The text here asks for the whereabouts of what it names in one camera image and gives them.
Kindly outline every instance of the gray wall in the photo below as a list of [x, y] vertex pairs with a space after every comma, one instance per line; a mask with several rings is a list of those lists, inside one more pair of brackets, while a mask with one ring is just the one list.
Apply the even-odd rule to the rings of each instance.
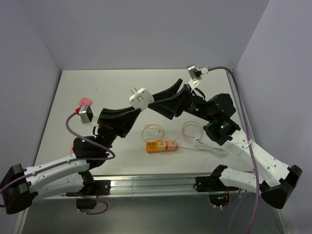
[[[2, 179], [14, 164], [33, 165], [59, 69], [17, 0], [0, 0], [0, 55]], [[11, 233], [15, 219], [1, 208], [0, 232]]]
[[269, 0], [20, 0], [63, 70], [235, 68]]
[[237, 67], [259, 144], [303, 169], [286, 208], [296, 233], [311, 233], [312, 1], [271, 0]]

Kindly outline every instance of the white cable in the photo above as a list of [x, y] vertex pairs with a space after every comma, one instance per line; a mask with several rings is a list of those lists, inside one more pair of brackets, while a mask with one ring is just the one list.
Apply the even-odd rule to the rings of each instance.
[[207, 143], [203, 142], [202, 139], [199, 139], [199, 138], [194, 139], [193, 144], [194, 146], [196, 146], [196, 148], [189, 148], [189, 147], [182, 147], [182, 146], [179, 146], [179, 148], [188, 149], [188, 150], [207, 150], [218, 157], [224, 157], [228, 153], [227, 150], [222, 149], [222, 148], [212, 147], [208, 145]]

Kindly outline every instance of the white table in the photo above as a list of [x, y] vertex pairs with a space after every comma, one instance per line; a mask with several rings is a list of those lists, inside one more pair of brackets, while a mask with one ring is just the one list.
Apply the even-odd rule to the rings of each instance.
[[[44, 131], [36, 165], [47, 163], [69, 155], [74, 136], [65, 128], [67, 117], [79, 107], [82, 97], [93, 101], [92, 110], [96, 123], [102, 108], [120, 109], [129, 107], [131, 89], [147, 88], [152, 94], [169, 88], [177, 79], [188, 83], [190, 77], [186, 69], [178, 70], [94, 70], [94, 71], [63, 71], [58, 90], [52, 105], [51, 113]], [[233, 97], [230, 84], [224, 70], [212, 71], [204, 79], [199, 88], [210, 99], [219, 93], [229, 93]], [[147, 109], [137, 118], [132, 130], [126, 138], [117, 138], [112, 150], [116, 158], [105, 162], [101, 167], [91, 170], [94, 175], [146, 175], [146, 174], [181, 174], [209, 173], [219, 164], [228, 165], [236, 170], [251, 171], [252, 168], [238, 156], [229, 153], [225, 158], [219, 158], [206, 151], [190, 151], [178, 149], [174, 153], [147, 154], [145, 142], [141, 138], [143, 126], [149, 123], [161, 124], [166, 132], [166, 139], [176, 139], [181, 135], [182, 125], [186, 121], [196, 121], [200, 125], [206, 121], [183, 113], [179, 118], [166, 119], [160, 114]], [[232, 120], [241, 126], [236, 112]], [[83, 136], [92, 135], [91, 126], [83, 126], [79, 118], [74, 117], [70, 126]], [[195, 134], [197, 129], [190, 127]], [[207, 136], [204, 140], [211, 142]], [[193, 147], [183, 140], [178, 145]]]

